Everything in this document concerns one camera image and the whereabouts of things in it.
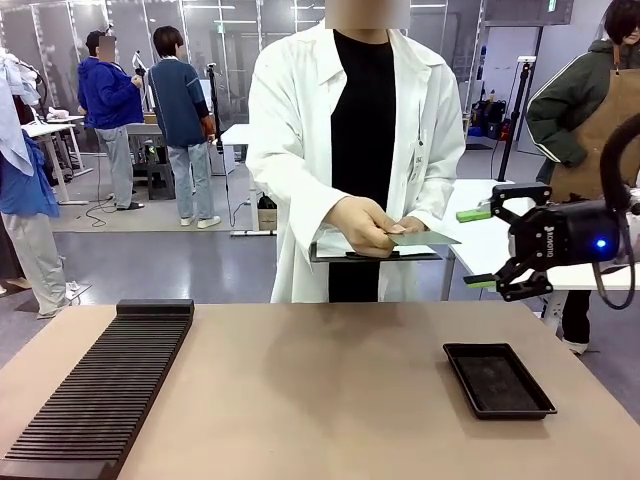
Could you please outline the person's right hand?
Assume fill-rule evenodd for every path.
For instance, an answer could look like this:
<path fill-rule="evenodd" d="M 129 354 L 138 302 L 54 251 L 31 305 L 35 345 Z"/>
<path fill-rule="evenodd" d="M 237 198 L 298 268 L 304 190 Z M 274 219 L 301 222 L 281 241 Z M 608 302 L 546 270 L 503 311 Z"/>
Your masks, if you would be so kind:
<path fill-rule="evenodd" d="M 339 230 L 356 253 L 370 258 L 388 258 L 395 246 L 389 235 L 405 232 L 376 202 L 364 197 L 342 198 L 324 222 Z"/>

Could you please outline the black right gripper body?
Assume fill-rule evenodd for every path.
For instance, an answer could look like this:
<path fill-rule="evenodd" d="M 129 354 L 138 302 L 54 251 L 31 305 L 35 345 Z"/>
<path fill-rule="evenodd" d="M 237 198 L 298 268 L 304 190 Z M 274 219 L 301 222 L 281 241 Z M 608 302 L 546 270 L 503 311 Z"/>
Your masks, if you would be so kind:
<path fill-rule="evenodd" d="M 523 270 L 609 262 L 624 251 L 619 220 L 603 201 L 536 206 L 508 237 L 508 263 Z"/>

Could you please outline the person's left hand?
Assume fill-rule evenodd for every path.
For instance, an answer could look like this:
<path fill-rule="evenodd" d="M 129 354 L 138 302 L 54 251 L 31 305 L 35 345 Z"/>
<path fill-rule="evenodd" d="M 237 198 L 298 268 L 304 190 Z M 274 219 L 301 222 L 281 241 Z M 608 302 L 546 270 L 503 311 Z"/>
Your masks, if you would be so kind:
<path fill-rule="evenodd" d="M 394 234 L 410 234 L 427 231 L 428 227 L 418 218 L 405 216 L 394 226 Z"/>

